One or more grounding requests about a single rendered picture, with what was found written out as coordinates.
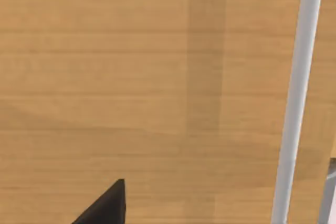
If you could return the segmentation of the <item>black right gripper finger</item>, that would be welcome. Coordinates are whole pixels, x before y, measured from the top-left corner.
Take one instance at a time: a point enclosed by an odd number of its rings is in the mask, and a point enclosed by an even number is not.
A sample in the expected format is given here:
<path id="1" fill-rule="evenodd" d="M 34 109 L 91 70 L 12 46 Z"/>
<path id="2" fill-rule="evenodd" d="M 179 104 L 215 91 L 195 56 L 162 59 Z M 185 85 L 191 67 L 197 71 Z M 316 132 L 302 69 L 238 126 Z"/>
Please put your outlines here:
<path id="1" fill-rule="evenodd" d="M 118 179 L 71 224 L 125 224 L 125 180 Z"/>

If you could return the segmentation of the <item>wooden door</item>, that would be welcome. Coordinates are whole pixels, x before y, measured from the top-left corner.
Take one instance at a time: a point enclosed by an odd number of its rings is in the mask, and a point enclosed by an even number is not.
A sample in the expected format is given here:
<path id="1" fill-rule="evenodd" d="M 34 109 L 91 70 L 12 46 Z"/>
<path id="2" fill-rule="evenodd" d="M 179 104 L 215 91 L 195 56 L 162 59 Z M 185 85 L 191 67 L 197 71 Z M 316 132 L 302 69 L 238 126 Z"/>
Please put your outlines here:
<path id="1" fill-rule="evenodd" d="M 300 0 L 0 0 L 0 224 L 272 224 Z M 319 224 L 336 139 L 321 0 L 286 224 Z"/>

